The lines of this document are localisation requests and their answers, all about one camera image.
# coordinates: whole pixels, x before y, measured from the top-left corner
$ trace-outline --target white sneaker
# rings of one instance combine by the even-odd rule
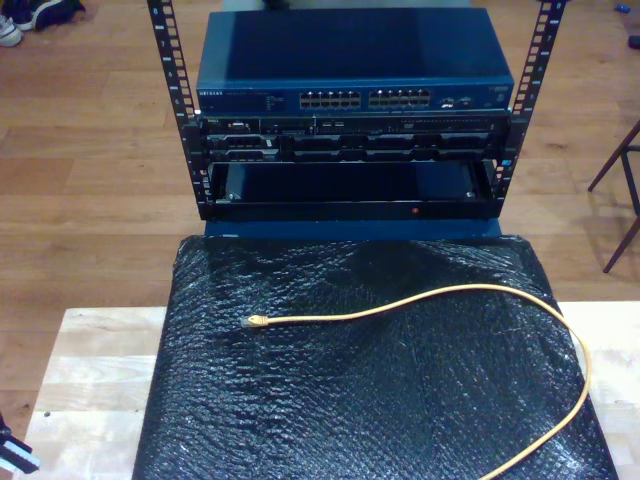
[[[0,15],[0,47],[13,47],[22,40],[22,32],[11,19]]]

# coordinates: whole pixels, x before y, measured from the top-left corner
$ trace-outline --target wooden table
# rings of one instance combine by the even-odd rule
[[[618,474],[638,479],[640,302],[561,308],[592,349],[591,399]],[[67,310],[26,438],[42,470],[28,478],[131,478],[164,314],[160,307]]]

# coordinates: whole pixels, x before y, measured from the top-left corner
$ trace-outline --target network switch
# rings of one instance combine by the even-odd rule
[[[512,90],[481,8],[212,13],[197,86],[205,116],[504,110]]]

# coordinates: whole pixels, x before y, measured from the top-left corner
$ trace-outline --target cable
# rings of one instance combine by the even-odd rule
[[[586,361],[584,388],[582,389],[582,392],[580,393],[580,397],[578,398],[578,401],[576,402],[575,406],[571,409],[571,411],[567,414],[567,416],[564,417],[560,421],[560,423],[558,423],[555,427],[553,427],[547,433],[545,433],[540,438],[538,438],[538,440],[536,440],[527,448],[525,448],[516,456],[514,456],[511,460],[503,463],[498,468],[496,468],[492,472],[489,472],[488,474],[486,474],[480,479],[480,480],[490,480],[506,472],[508,469],[510,469],[511,467],[513,467],[514,465],[522,461],[524,458],[526,458],[531,453],[533,453],[538,448],[540,448],[540,446],[543,445],[547,440],[549,440],[551,437],[557,434],[560,430],[562,430],[578,414],[578,412],[582,408],[582,405],[587,399],[587,395],[589,393],[589,385],[591,384],[591,368],[592,368],[591,354],[589,353],[589,348],[587,347],[587,344],[585,343],[585,341],[582,340],[580,336],[569,326],[569,324],[564,319],[562,314],[559,311],[557,311],[555,308],[549,306],[539,298],[536,298],[533,295],[527,292],[523,292],[522,290],[518,290],[516,288],[506,287],[502,285],[491,285],[488,283],[474,283],[469,285],[454,285],[451,287],[438,288],[435,290],[430,290],[428,292],[420,293],[418,295],[414,295],[412,297],[405,298],[403,300],[398,300],[397,302],[389,303],[388,305],[372,308],[370,310],[364,310],[362,312],[348,313],[345,315],[313,315],[313,316],[274,317],[274,318],[269,318],[262,315],[252,315],[248,319],[243,320],[241,323],[245,327],[259,328],[259,327],[268,327],[271,325],[281,325],[284,323],[291,323],[291,322],[296,322],[296,323],[336,322],[336,321],[343,321],[343,320],[355,320],[356,318],[365,317],[367,315],[386,312],[393,308],[401,307],[403,305],[407,305],[408,303],[417,302],[418,300],[422,300],[424,298],[434,297],[436,295],[442,295],[444,293],[460,292],[463,290],[495,290],[499,292],[507,292],[507,293],[516,295],[518,297],[522,297],[526,300],[529,300],[532,303],[535,303],[540,308],[543,308],[548,313],[553,315],[558,321],[560,321],[560,323],[562,323],[565,327],[567,327],[567,329],[569,329],[569,331],[578,339],[578,342],[580,343],[580,347],[582,347],[582,351],[584,353],[584,358]]]

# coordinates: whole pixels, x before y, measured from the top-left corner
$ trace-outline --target black bubble wrap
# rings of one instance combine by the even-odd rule
[[[556,306],[519,237],[180,247],[136,479],[474,479],[552,428],[583,379],[567,330],[501,292],[248,329],[496,283]],[[616,479],[591,402],[504,479]]]

